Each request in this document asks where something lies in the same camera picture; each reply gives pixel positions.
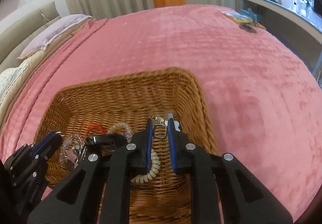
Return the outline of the light blue hair clip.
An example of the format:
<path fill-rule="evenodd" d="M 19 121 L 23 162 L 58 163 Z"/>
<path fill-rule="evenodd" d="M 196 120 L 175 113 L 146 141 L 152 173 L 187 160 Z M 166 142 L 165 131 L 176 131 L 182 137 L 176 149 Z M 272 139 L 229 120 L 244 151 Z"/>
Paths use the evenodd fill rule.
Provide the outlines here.
<path fill-rule="evenodd" d="M 165 123 L 166 126 L 168 126 L 169 119 L 172 119 L 173 120 L 173 123 L 174 123 L 174 126 L 175 126 L 175 130 L 176 131 L 181 131 L 181 129 L 180 129 L 180 123 L 179 123 L 179 121 L 177 121 L 177 120 L 174 119 L 173 113 L 168 113 L 167 114 L 167 119 L 164 120 L 164 123 Z"/>

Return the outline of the black wrist watch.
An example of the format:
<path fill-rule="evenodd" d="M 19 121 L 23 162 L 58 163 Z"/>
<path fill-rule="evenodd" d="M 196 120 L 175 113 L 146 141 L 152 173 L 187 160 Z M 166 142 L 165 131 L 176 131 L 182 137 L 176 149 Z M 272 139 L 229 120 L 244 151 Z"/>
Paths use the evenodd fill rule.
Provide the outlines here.
<path fill-rule="evenodd" d="M 88 147 L 108 147 L 109 150 L 117 150 L 127 143 L 127 139 L 119 133 L 93 135 L 86 138 L 86 145 Z"/>

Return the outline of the lilac pillow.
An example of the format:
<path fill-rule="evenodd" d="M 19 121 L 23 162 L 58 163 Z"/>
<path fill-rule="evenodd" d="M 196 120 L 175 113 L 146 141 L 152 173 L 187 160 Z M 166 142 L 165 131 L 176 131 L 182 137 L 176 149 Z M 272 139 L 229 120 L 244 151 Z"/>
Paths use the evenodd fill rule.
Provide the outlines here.
<path fill-rule="evenodd" d="M 46 51 L 47 47 L 60 35 L 64 34 L 66 31 L 71 28 L 76 27 L 79 24 L 84 23 L 85 21 L 92 19 L 92 16 L 85 14 L 73 14 L 66 17 L 63 17 L 40 34 L 38 34 L 21 52 L 18 56 L 18 59 L 25 59 L 31 57 L 36 52 L 42 50 Z"/>

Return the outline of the brown wicker basket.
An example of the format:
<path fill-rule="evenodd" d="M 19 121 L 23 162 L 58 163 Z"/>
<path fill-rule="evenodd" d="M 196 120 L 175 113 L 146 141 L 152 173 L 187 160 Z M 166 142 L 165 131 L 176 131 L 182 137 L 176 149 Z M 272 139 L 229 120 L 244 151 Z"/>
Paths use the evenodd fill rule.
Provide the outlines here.
<path fill-rule="evenodd" d="M 189 139 L 211 154 L 218 154 L 205 96 L 193 73 L 181 68 L 144 71 L 82 83 L 60 90 L 52 98 L 34 136 L 41 141 L 59 131 L 64 139 L 95 133 L 143 130 L 152 116 L 173 113 Z M 168 142 L 154 138 L 160 171 L 148 183 L 131 185 L 131 223 L 190 223 L 190 180 L 173 173 Z"/>

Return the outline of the beige padded headboard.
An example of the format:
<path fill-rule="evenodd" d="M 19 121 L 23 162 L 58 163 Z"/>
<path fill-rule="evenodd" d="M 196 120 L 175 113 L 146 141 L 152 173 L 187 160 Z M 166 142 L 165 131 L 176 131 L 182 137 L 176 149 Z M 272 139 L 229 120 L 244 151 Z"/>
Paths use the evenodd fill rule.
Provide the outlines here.
<path fill-rule="evenodd" d="M 18 67 L 23 60 L 18 56 L 42 31 L 59 20 L 54 1 L 30 12 L 1 33 L 1 71 Z"/>

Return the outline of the white dotted pillow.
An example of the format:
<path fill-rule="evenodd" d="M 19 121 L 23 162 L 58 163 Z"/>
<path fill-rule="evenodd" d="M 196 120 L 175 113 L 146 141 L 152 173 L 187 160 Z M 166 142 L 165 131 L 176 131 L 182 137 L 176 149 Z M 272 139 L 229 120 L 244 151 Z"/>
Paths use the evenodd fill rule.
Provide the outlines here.
<path fill-rule="evenodd" d="M 23 62 L 16 68 L 8 68 L 1 73 L 1 105 L 12 101 L 22 89 L 30 73 L 29 62 Z"/>

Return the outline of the colourful packet on bed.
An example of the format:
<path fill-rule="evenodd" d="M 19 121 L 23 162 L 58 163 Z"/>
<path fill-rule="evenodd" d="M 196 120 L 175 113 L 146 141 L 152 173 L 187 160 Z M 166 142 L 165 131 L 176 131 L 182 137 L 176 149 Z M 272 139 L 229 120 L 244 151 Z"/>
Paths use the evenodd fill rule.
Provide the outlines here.
<path fill-rule="evenodd" d="M 266 27 L 260 24 L 253 14 L 246 16 L 232 11 L 222 11 L 222 14 L 238 24 L 239 28 L 246 32 L 257 33 L 258 29 L 266 31 Z"/>

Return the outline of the black television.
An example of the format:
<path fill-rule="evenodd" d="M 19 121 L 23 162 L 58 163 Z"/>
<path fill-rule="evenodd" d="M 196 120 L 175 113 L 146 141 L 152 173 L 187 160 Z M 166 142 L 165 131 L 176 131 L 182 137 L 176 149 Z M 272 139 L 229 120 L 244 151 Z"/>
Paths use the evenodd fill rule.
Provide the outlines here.
<path fill-rule="evenodd" d="M 313 3 L 313 10 L 316 14 L 318 15 L 322 15 L 322 4 L 321 4 L 321 0 L 314 0 Z"/>

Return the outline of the white wall desk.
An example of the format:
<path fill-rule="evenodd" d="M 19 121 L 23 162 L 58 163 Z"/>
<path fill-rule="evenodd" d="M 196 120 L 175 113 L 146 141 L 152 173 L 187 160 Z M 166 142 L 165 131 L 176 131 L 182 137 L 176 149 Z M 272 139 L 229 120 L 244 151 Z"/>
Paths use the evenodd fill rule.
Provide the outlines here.
<path fill-rule="evenodd" d="M 300 26 L 307 33 L 309 33 L 315 40 L 321 44 L 321 28 L 312 23 L 309 19 L 297 14 L 296 12 L 270 0 L 246 0 L 264 8 L 267 8 L 275 13 L 282 15 L 289 19 L 296 25 Z"/>

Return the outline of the pink plush blanket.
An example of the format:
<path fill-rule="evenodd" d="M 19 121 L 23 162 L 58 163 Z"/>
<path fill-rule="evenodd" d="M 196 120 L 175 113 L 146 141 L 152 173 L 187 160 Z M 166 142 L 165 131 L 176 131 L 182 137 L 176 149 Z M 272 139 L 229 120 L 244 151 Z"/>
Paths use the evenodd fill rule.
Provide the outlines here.
<path fill-rule="evenodd" d="M 245 32 L 213 5 L 88 21 L 38 68 L 1 133 L 1 159 L 31 143 L 62 88 L 180 67 L 202 84 L 216 146 L 234 154 L 294 220 L 321 186 L 321 89 L 277 38 Z"/>

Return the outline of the small potted plant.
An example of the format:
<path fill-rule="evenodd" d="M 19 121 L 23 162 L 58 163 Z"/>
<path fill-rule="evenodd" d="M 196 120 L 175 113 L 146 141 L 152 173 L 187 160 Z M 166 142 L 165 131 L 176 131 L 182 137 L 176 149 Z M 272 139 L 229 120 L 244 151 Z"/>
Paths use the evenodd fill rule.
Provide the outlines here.
<path fill-rule="evenodd" d="M 312 0 L 297 0 L 297 13 L 309 18 L 312 12 Z"/>

